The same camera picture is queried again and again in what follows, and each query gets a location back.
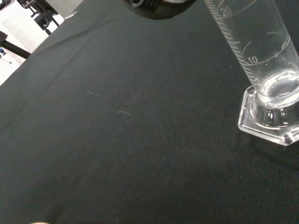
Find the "black fabric surface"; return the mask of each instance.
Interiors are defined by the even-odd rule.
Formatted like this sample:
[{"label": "black fabric surface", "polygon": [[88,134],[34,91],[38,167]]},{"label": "black fabric surface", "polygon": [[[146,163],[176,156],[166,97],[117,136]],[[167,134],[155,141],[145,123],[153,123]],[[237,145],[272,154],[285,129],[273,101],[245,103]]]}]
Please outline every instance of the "black fabric surface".
[{"label": "black fabric surface", "polygon": [[250,83],[203,1],[76,11],[0,87],[1,224],[299,223],[299,143],[238,129]]}]

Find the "table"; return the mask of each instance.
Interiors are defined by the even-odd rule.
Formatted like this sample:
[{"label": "table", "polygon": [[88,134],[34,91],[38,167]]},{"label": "table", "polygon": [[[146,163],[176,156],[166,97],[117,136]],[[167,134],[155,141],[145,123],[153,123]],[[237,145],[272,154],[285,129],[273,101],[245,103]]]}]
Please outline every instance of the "table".
[{"label": "table", "polygon": [[298,223],[299,145],[238,130],[250,84],[202,1],[76,11],[0,88],[1,223]]}]

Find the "black metal stand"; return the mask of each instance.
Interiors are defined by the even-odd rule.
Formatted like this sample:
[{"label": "black metal stand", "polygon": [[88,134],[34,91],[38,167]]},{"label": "black metal stand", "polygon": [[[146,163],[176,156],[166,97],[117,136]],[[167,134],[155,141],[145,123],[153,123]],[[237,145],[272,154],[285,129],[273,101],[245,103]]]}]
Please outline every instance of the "black metal stand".
[{"label": "black metal stand", "polygon": [[7,34],[0,31],[0,47],[3,47],[6,50],[9,50],[25,59],[27,59],[31,55],[31,53],[23,50],[22,48],[19,48],[18,46],[12,44],[11,42],[6,41],[7,37],[8,37]]}]

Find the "black cloth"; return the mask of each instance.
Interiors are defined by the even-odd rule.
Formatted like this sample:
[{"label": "black cloth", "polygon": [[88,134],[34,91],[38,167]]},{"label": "black cloth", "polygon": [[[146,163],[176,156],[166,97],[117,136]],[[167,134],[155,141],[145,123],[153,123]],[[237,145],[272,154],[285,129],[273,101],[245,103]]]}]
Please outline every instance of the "black cloth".
[{"label": "black cloth", "polygon": [[76,11],[0,87],[0,223],[299,222],[299,145],[238,129],[250,83],[203,1]]}]

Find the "white floor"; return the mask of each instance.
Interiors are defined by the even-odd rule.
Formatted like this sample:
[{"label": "white floor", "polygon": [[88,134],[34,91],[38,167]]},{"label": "white floor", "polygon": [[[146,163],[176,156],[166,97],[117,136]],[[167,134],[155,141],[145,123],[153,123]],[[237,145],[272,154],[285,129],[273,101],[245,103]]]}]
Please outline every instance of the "white floor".
[{"label": "white floor", "polygon": [[[32,15],[31,10],[24,9],[29,16]],[[60,15],[55,15],[53,17],[59,24],[63,23],[64,19]],[[48,27],[48,30],[54,32],[57,29],[57,26],[54,22]],[[2,85],[20,66],[21,62],[16,61],[15,58],[11,57],[10,54],[6,54],[2,57],[2,59],[11,62],[6,62],[0,59],[0,85]]]}]

